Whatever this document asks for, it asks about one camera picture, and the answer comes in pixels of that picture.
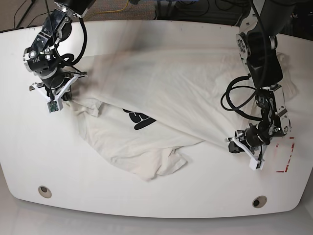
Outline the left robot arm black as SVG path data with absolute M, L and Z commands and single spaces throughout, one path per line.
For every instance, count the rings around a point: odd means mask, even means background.
M 283 73 L 276 49 L 277 34 L 298 3 L 297 0 L 251 0 L 250 12 L 241 21 L 236 35 L 247 75 L 231 81 L 221 101 L 227 101 L 227 111 L 235 111 L 257 124 L 250 123 L 248 128 L 236 131 L 226 141 L 229 152 L 245 152 L 257 163 L 262 162 L 272 138 L 285 136 L 291 127 L 283 89 L 279 85 Z M 243 104 L 235 106 L 230 99 L 231 91 L 239 87 L 239 82 L 249 79 L 254 84 L 253 94 Z

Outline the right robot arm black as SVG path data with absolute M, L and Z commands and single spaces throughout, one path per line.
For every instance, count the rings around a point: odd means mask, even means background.
M 38 76 L 50 98 L 55 99 L 58 89 L 76 75 L 86 75 L 75 65 L 82 59 L 87 47 L 87 29 L 83 17 L 95 3 L 93 0 L 56 0 L 56 8 L 49 10 L 45 1 L 47 17 L 32 45 L 25 49 L 23 61 L 28 71 Z M 78 56 L 72 53 L 61 55 L 58 47 L 72 32 L 72 22 L 77 18 L 83 32 L 83 44 Z

